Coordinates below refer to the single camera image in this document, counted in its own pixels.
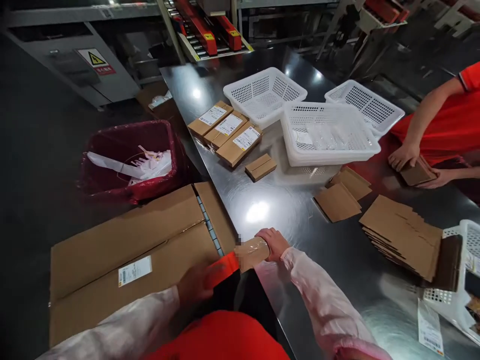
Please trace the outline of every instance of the pink sleeve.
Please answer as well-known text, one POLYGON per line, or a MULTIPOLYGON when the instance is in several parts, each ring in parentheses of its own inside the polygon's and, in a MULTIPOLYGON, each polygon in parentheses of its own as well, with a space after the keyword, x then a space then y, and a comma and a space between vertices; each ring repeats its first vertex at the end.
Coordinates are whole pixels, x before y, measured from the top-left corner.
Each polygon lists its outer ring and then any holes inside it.
POLYGON ((300 291, 310 315, 315 338, 329 358, 356 350, 377 360, 392 360, 379 347, 359 312, 327 272, 307 254, 293 247, 281 256, 291 281, 300 291))
POLYGON ((37 360, 136 360, 170 339, 168 324, 179 309, 177 286, 151 293, 117 310, 96 327, 61 342, 37 360))

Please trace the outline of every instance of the plastic basket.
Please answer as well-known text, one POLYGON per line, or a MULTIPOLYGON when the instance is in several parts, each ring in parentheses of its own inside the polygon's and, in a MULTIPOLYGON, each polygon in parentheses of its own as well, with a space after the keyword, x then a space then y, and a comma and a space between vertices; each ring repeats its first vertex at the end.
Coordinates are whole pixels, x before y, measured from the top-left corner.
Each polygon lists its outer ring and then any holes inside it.
POLYGON ((381 150, 362 114, 352 105, 288 102, 281 126, 293 167, 366 161, 381 150), (303 138, 298 140, 294 134, 303 138))
POLYGON ((307 90, 275 67, 233 82, 223 88, 233 108, 262 130, 280 119, 288 101, 302 101, 307 90))
POLYGON ((190 182, 188 162, 182 143, 168 121, 152 120, 114 126, 94 134, 83 153, 77 187, 91 200, 138 204, 140 200, 166 195, 190 182), (130 177, 93 164, 91 151, 130 163, 143 156, 138 145, 154 152, 170 150, 171 171, 166 176, 128 186, 130 177))
POLYGON ((470 296, 465 290, 467 260, 469 253, 476 256, 480 255, 480 225, 470 220, 462 220, 459 226, 443 230, 444 238, 451 235, 461 235, 463 238, 457 291, 425 289, 423 301, 480 346, 480 335, 470 329, 475 320, 465 309, 465 305, 470 301, 470 296))
POLYGON ((405 116, 398 106, 378 96, 355 80, 347 80, 325 94, 327 103, 350 104, 360 110, 376 138, 383 135, 405 116))

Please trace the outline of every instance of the metal table surface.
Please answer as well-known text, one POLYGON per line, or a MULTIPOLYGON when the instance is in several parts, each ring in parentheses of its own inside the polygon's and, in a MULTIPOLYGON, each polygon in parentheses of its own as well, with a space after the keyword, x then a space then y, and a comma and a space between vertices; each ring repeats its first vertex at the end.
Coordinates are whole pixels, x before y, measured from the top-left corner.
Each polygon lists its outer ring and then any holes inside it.
MULTIPOLYGON (((162 68, 161 73, 186 124, 219 100, 223 87, 269 67, 276 67, 308 91, 306 101, 324 102, 335 85, 288 48, 257 50, 222 59, 162 68)), ((437 227, 449 228, 462 219, 480 222, 480 209, 447 185, 436 190, 406 188, 387 165, 388 137, 382 152, 351 167, 372 183, 372 193, 361 199, 363 212, 377 194, 405 203, 437 227)), ((418 342, 417 279, 386 260, 369 242, 360 215, 330 223, 313 201, 339 166, 290 167, 280 122, 265 129, 263 139, 232 170, 195 141, 196 149, 218 194, 241 236, 249 240, 265 227, 280 230, 288 242, 320 264, 363 316, 378 344, 395 359, 440 359, 418 342), (275 171, 253 183, 245 165, 268 153, 275 171)), ((298 360, 322 359, 308 312, 300 293, 281 266, 262 263, 255 268, 278 321, 298 360)), ((480 347, 441 319, 445 357, 480 359, 480 347)))

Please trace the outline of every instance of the white plastic waste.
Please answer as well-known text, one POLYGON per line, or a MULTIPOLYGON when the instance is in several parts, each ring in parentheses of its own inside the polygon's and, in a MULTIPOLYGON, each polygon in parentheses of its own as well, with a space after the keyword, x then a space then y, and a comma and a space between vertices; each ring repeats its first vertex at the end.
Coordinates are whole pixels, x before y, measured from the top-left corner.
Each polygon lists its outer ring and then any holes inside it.
POLYGON ((131 161, 134 165, 128 165, 123 162, 96 154, 89 151, 86 155, 92 163, 102 168, 112 169, 117 173, 125 174, 131 177, 128 185, 141 183, 145 180, 158 178, 167 175, 172 170, 172 155, 167 151, 148 151, 141 145, 138 146, 145 155, 145 158, 138 158, 131 161))

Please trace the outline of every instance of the orange shirt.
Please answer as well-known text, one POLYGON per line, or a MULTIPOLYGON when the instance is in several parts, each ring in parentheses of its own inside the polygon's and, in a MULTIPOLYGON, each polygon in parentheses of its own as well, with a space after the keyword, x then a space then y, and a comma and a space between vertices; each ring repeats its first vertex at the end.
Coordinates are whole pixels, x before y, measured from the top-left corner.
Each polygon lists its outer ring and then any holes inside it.
POLYGON ((190 325, 146 360, 289 360, 282 346, 254 318, 215 311, 190 325))
MULTIPOLYGON (((420 153, 431 166, 480 148, 480 62, 467 67, 458 78, 465 93, 445 101, 421 138, 420 153)), ((412 116, 391 129, 402 143, 412 116)))

